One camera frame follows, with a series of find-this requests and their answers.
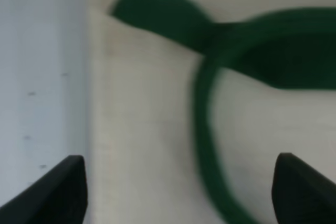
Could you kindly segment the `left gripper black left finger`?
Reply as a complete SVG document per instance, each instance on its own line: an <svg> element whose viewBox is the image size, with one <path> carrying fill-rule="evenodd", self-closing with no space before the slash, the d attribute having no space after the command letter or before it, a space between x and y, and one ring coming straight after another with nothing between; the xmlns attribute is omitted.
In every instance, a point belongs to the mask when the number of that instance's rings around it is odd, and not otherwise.
<svg viewBox="0 0 336 224"><path fill-rule="evenodd" d="M1 206L1 223L83 223L86 210L85 160L69 155Z"/></svg>

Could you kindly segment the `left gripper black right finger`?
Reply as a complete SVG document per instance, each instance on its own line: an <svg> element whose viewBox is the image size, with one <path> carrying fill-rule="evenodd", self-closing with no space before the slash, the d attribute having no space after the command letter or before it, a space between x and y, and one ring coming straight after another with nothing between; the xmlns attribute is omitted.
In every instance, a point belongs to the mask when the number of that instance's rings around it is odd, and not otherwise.
<svg viewBox="0 0 336 224"><path fill-rule="evenodd" d="M335 223L335 183L291 153L276 160L271 196L278 223Z"/></svg>

